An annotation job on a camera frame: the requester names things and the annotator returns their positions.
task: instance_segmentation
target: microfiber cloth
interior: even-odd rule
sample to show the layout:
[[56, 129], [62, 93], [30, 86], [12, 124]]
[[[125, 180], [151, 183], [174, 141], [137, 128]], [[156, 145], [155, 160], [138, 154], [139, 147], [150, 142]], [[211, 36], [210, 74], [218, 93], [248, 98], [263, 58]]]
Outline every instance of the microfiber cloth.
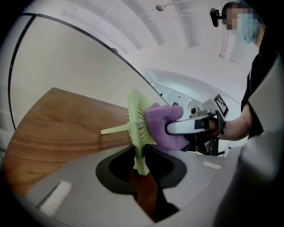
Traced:
[[183, 135], [168, 135], [165, 125], [183, 116], [181, 106], [160, 106], [157, 102], [144, 110], [144, 117], [150, 134], [157, 145], [175, 150], [187, 150], [189, 142]]

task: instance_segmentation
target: black shirt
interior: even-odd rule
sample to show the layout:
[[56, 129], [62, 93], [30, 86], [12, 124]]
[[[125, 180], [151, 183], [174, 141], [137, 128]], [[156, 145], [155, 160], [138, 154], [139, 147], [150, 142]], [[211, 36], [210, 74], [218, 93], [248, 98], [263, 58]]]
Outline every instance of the black shirt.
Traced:
[[274, 43], [272, 34], [266, 28], [259, 48], [259, 53], [252, 62], [252, 69], [247, 78], [247, 89], [244, 98], [241, 101], [241, 111], [243, 111], [245, 104], [248, 102], [249, 110], [252, 115], [252, 127], [249, 132], [249, 138], [263, 132], [261, 123], [249, 104], [249, 97], [261, 84], [276, 59], [277, 48], [274, 46]]

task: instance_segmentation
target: white ceiling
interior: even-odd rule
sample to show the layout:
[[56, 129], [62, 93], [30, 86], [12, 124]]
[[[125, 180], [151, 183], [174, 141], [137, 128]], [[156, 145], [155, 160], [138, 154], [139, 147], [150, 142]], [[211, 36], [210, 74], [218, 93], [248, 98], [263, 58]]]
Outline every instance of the white ceiling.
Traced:
[[[159, 80], [178, 83], [177, 74], [181, 74], [210, 84], [240, 102], [257, 49], [230, 33], [225, 40], [222, 25], [218, 28], [212, 25], [210, 9], [221, 10], [225, 3], [225, 0], [35, 0], [26, 12], [74, 24], [117, 48], [139, 70], [147, 69], [153, 77], [159, 70]], [[164, 5], [165, 10], [157, 11], [157, 4]]]

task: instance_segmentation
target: face mask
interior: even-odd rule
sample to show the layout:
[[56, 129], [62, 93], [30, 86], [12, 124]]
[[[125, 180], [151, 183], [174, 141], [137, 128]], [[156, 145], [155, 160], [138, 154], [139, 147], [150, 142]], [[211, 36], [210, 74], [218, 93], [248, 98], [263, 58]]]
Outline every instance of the face mask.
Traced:
[[259, 35], [258, 20], [253, 18], [253, 14], [238, 14], [237, 34], [246, 43], [255, 43]]

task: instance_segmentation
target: person's arm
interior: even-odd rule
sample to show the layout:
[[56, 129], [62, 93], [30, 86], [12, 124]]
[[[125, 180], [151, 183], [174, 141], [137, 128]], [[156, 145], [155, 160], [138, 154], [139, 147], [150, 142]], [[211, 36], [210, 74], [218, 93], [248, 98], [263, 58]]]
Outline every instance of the person's arm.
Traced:
[[[245, 104], [240, 117], [232, 121], [226, 121], [226, 125], [226, 131], [220, 138], [221, 140], [237, 141], [248, 136], [252, 126], [252, 116], [249, 111], [248, 103]], [[216, 136], [218, 128], [215, 121], [209, 121], [209, 128], [211, 130], [211, 135], [213, 137]]]

